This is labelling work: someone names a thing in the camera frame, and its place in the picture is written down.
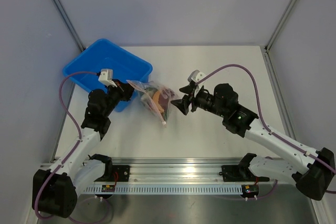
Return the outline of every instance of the metal frame edge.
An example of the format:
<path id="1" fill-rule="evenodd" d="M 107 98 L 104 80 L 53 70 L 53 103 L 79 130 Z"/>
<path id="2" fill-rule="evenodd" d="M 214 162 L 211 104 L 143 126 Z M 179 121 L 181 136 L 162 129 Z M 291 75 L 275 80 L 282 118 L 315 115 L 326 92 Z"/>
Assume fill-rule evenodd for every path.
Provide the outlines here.
<path id="1" fill-rule="evenodd" d="M 80 37 L 78 36 L 74 26 L 72 25 L 69 16 L 67 15 L 62 3 L 60 0 L 52 0 L 53 3 L 55 4 L 58 13 L 61 15 L 64 23 L 66 24 L 69 32 L 71 33 L 71 36 L 73 37 L 73 39 L 75 40 L 77 47 L 79 48 L 80 51 L 84 51 L 85 50 L 85 46 L 83 44 L 83 42 L 81 41 Z"/>
<path id="2" fill-rule="evenodd" d="M 270 39 L 268 40 L 267 44 L 266 44 L 266 51 L 269 52 L 269 50 L 271 49 L 272 45 L 274 44 L 274 42 L 276 41 L 276 39 L 278 38 L 279 34 L 282 31 L 283 26 L 285 25 L 288 17 L 290 16 L 291 12 L 293 11 L 294 7 L 296 6 L 298 0 L 290 0 L 284 13 L 282 14 L 275 30 L 273 31 Z"/>

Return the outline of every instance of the cable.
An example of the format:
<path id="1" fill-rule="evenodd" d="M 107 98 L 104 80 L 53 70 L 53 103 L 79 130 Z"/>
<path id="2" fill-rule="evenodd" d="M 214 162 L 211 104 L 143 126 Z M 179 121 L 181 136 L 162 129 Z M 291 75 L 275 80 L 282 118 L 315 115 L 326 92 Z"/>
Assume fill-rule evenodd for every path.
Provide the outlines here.
<path id="1" fill-rule="evenodd" d="M 116 186 L 117 186 L 117 182 L 118 182 L 118 179 L 119 179 L 119 175 L 118 175 L 118 173 L 117 172 L 114 172 L 115 173 L 115 175 L 113 174 L 113 176 L 114 176 L 114 189 L 116 188 Z"/>
<path id="2" fill-rule="evenodd" d="M 306 154 L 306 151 L 301 149 L 300 147 L 292 144 L 290 141 L 284 139 L 282 136 L 278 135 L 277 133 L 274 133 L 271 131 L 271 129 L 267 126 L 267 124 L 265 123 L 264 117 L 262 116 L 261 113 L 261 106 L 260 106 L 260 98 L 259 98 L 259 92 L 258 92 L 258 88 L 257 88 L 257 83 L 255 78 L 253 77 L 252 73 L 245 68 L 244 66 L 238 65 L 238 64 L 228 64 L 225 66 L 222 66 L 218 69 L 216 69 L 215 71 L 213 71 L 212 73 L 210 73 L 209 75 L 207 75 L 206 77 L 204 77 L 202 80 L 196 82 L 196 85 L 200 84 L 201 82 L 207 80 L 208 78 L 210 78 L 211 76 L 213 76 L 214 74 L 216 74 L 217 72 L 225 69 L 225 68 L 229 68 L 229 67 L 236 67 L 236 68 L 241 68 L 243 69 L 245 72 L 248 73 L 248 75 L 250 76 L 252 82 L 253 82 L 253 86 L 254 86 L 254 90 L 256 93 L 256 99 L 257 99 L 257 107 L 258 107 L 258 113 L 259 113 L 259 117 L 260 117 L 260 121 L 262 123 L 262 125 L 264 126 L 264 128 L 271 133 L 272 135 L 274 135 L 277 139 L 280 139 L 281 141 L 285 142 L 286 144 L 288 144 L 289 146 L 291 146 L 292 148 L 296 149 L 297 151 Z M 314 160 L 316 160 L 317 162 L 319 162 L 320 164 L 324 165 L 326 168 L 328 168 L 330 171 L 332 171 L 334 174 L 336 174 L 336 169 L 332 168 L 330 165 L 328 165 L 326 162 L 324 162 L 323 160 L 319 159 L 318 157 L 315 157 L 312 154 L 308 155 L 309 157 L 313 158 Z"/>
<path id="3" fill-rule="evenodd" d="M 82 138 L 82 134 L 81 134 L 81 130 L 80 130 L 80 127 L 77 123 L 77 121 L 75 120 L 75 118 L 71 115 L 71 113 L 68 111 L 67 107 L 65 106 L 64 102 L 63 102 L 63 99 L 62 99 L 62 88 L 63 88 L 63 85 L 64 83 L 66 82 L 66 80 L 68 80 L 70 77 L 72 76 L 75 76 L 77 74 L 83 74 L 83 73 L 86 73 L 86 74 L 94 74 L 94 75 L 97 75 L 97 73 L 95 72 L 89 72 L 89 71 L 79 71 L 79 72 L 75 72 L 75 73 L 72 73 L 68 76 L 66 76 L 63 81 L 61 82 L 60 86 L 59 86 L 59 90 L 58 90 L 58 96 L 59 96 L 59 101 L 63 107 L 63 109 L 65 110 L 65 112 L 68 114 L 68 116 L 71 118 L 71 120 L 74 122 L 77 130 L 78 130 L 78 135 L 79 135 L 79 140 L 75 143 L 75 145 L 73 146 L 73 148 L 71 149 L 71 151 L 68 153 L 68 155 L 66 155 L 66 157 L 61 161 L 61 164 L 63 165 L 67 160 L 68 158 L 72 155 L 72 153 L 76 150 L 76 148 L 78 147 L 78 145 L 80 144 L 80 140 Z M 53 170 L 53 172 L 50 173 L 50 175 L 47 177 L 47 179 L 44 181 L 44 183 L 42 184 L 42 186 L 40 187 L 40 190 L 38 191 L 37 193 L 37 196 L 36 196 L 36 199 L 35 199 L 35 202 L 34 202 L 34 212 L 35 212 L 35 215 L 37 216 L 37 218 L 41 219 L 41 220 L 47 220 L 47 219 L 50 219 L 53 217 L 53 215 L 50 215 L 50 216 L 47 216 L 47 217 L 44 217 L 42 216 L 39 212 L 38 212 L 38 202 L 40 200 L 40 197 L 42 195 L 42 192 L 44 190 L 44 188 L 47 186 L 47 184 L 49 183 L 49 181 L 51 180 L 51 178 L 57 173 L 57 171 L 61 168 L 62 166 L 61 165 L 58 165 L 55 170 Z"/>
<path id="4" fill-rule="evenodd" d="M 58 90 L 58 97 L 59 97 L 59 101 L 63 107 L 63 109 L 65 110 L 65 112 L 67 113 L 67 115 L 71 118 L 71 120 L 74 122 L 76 128 L 77 128 L 77 131 L 78 131 L 78 135 L 79 135 L 79 139 L 82 139 L 82 133 L 81 133 L 81 130 L 80 130 L 80 127 L 79 127 L 79 124 L 77 123 L 77 121 L 75 120 L 75 118 L 71 115 L 71 113 L 68 111 L 67 107 L 65 106 L 64 102 L 63 102 L 63 99 L 62 99 L 62 88 L 63 88 L 63 85 L 64 83 L 72 76 L 76 76 L 78 74 L 94 74 L 95 76 L 98 75 L 97 73 L 95 72 L 90 72 L 90 71 L 79 71 L 79 72 L 75 72 L 75 73 L 71 73 L 69 74 L 68 76 L 66 76 L 63 81 L 61 82 L 61 84 L 59 85 L 59 90 Z"/>
<path id="5" fill-rule="evenodd" d="M 259 177 L 256 177 L 256 182 L 254 183 L 254 186 L 257 185 L 259 182 Z"/>
<path id="6" fill-rule="evenodd" d="M 95 197 L 90 197 L 90 198 L 87 198 L 85 200 L 83 200 L 81 203 L 84 203 L 85 201 L 88 201 L 92 198 L 95 198 Z M 95 221 L 95 222 L 81 222 L 81 221 L 78 221 L 78 220 L 75 220 L 73 219 L 72 217 L 68 217 L 69 220 L 71 220 L 73 223 L 77 223 L 77 224 L 99 224 L 99 223 L 102 223 L 103 221 L 105 221 L 105 219 L 107 218 L 107 216 L 109 215 L 110 213 L 110 208 L 111 208 L 111 205 L 109 204 L 109 202 L 104 199 L 104 198 L 100 198 L 100 200 L 103 200 L 106 204 L 106 208 L 107 208 L 107 211 L 105 213 L 105 215 L 98 221 Z"/>

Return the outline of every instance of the white arm segment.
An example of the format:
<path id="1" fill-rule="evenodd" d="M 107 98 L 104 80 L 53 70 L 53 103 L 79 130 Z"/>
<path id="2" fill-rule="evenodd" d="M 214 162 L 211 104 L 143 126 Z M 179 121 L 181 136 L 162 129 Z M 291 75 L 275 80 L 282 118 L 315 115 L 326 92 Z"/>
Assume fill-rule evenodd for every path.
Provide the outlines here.
<path id="1" fill-rule="evenodd" d="M 256 156 L 252 159 L 248 169 L 256 177 L 269 177 L 292 185 L 296 184 L 292 174 L 297 170 L 285 160 L 271 160 Z"/>
<path id="2" fill-rule="evenodd" d="M 77 196 L 81 195 L 81 193 L 97 178 L 103 176 L 104 171 L 105 164 L 99 160 L 90 160 L 81 170 L 79 170 L 73 181 Z"/>
<path id="3" fill-rule="evenodd" d="M 283 158 L 285 161 L 291 164 L 291 166 L 293 166 L 293 168 L 299 173 L 301 174 L 306 173 L 306 171 L 308 171 L 307 165 L 314 163 L 313 158 L 304 155 L 303 153 L 299 152 L 298 150 L 284 143 L 280 139 L 269 134 L 268 131 L 264 129 L 262 123 L 259 120 L 256 120 L 256 119 L 253 120 L 250 127 L 251 129 L 246 131 L 245 133 L 245 137 L 247 139 L 252 140 L 268 148 L 270 151 L 274 152 L 279 157 Z M 304 144 L 300 144 L 299 142 L 273 129 L 272 127 L 269 127 L 269 128 L 272 130 L 272 132 L 277 133 L 284 139 L 290 141 L 292 144 L 300 147 L 301 149 L 305 150 L 309 154 L 312 154 L 316 157 L 318 156 L 318 154 L 316 153 L 316 149 L 312 147 L 308 147 Z"/>
<path id="4" fill-rule="evenodd" d="M 93 129 L 84 128 L 82 130 L 81 142 L 75 151 L 70 155 L 68 160 L 62 164 L 61 161 L 70 153 L 78 140 L 79 139 L 77 138 L 64 155 L 50 167 L 51 171 L 53 171 L 58 165 L 62 165 L 62 167 L 57 171 L 57 174 L 66 173 L 72 181 L 74 180 L 79 167 L 82 165 L 82 162 L 88 156 L 88 153 L 90 153 L 90 151 L 100 142 L 100 135 L 99 132 L 96 132 Z"/>

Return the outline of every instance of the black clamp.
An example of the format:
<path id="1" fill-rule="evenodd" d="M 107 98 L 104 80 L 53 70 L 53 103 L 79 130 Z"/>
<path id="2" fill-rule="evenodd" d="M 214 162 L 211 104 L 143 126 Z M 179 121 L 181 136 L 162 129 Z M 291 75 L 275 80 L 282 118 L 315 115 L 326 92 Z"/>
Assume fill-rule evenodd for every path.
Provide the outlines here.
<path id="1" fill-rule="evenodd" d="M 256 154 L 247 153 L 237 165 L 223 165 L 219 175 L 223 177 L 224 182 L 255 182 L 257 177 L 248 169 L 250 163 Z M 259 182 L 268 182 L 267 177 L 258 177 Z"/>
<path id="2" fill-rule="evenodd" d="M 112 159 L 101 154 L 94 154 L 90 156 L 90 160 L 99 160 L 105 164 L 105 171 L 103 176 L 96 179 L 96 182 L 116 182 L 115 174 L 118 175 L 118 182 L 128 182 L 130 178 L 129 165 L 113 165 Z"/>

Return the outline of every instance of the blue plastic bin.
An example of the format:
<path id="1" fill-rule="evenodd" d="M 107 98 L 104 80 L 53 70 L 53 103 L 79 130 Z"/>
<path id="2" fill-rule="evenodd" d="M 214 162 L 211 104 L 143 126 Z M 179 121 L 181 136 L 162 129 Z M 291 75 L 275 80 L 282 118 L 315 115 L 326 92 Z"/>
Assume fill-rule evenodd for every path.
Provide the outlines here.
<path id="1" fill-rule="evenodd" d="M 113 78 L 122 82 L 137 80 L 148 82 L 153 67 L 147 61 L 127 52 L 107 39 L 99 39 L 63 68 L 64 76 L 77 71 L 99 72 L 103 68 L 113 70 Z M 88 92 L 103 89 L 105 86 L 92 74 L 79 74 L 70 79 Z M 130 102 L 119 102 L 114 111 L 123 111 Z"/>

